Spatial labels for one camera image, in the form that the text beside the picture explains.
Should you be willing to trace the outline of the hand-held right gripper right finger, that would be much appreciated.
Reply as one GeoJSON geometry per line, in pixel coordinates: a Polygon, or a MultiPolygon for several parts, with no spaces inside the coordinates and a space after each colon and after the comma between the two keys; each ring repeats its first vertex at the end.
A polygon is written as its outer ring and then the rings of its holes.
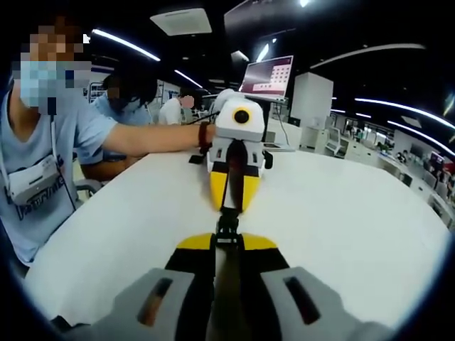
{"type": "Polygon", "coordinates": [[[388,340],[391,329],[362,321],[341,296],[266,237],[240,236],[240,299],[253,340],[388,340]]]}

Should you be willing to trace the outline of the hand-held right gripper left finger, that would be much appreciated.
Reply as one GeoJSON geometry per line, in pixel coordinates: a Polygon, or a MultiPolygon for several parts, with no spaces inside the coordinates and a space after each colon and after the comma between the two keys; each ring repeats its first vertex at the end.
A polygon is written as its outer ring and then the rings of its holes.
{"type": "Polygon", "coordinates": [[[215,235],[180,242],[164,268],[119,293],[84,340],[204,340],[214,297],[215,235]]]}

